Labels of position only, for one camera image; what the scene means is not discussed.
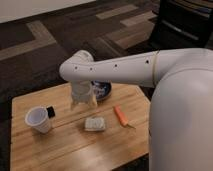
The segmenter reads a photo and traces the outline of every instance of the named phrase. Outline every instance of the white sponge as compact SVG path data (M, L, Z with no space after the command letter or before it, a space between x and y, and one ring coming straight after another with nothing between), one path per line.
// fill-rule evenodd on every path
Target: white sponge
M85 131L104 131L105 120L102 117L89 117L85 121Z

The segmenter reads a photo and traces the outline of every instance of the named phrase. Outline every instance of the paper cup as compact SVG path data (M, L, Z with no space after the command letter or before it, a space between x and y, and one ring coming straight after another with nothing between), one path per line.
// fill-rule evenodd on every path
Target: paper cup
M44 107L34 107L25 116L25 123L41 133L47 133L51 129L48 111Z

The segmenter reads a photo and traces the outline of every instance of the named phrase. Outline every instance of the toy carrot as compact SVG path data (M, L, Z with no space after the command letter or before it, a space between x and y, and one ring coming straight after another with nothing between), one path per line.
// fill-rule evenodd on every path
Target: toy carrot
M122 126L135 128L135 127L129 125L129 121L128 121L126 115L120 110L119 106L114 106L114 111Z

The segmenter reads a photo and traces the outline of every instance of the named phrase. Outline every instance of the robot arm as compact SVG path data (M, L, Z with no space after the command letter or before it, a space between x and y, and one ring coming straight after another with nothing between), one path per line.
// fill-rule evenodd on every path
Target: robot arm
M79 51L60 67L77 102L90 81L156 87L150 106L150 170L213 170L213 51L179 49L93 62Z

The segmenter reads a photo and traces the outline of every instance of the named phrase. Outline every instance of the small bowl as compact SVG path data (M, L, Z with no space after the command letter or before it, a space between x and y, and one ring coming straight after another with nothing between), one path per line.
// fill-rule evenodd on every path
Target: small bowl
M98 102L107 99L112 90L111 83L107 82L92 81L92 86Z

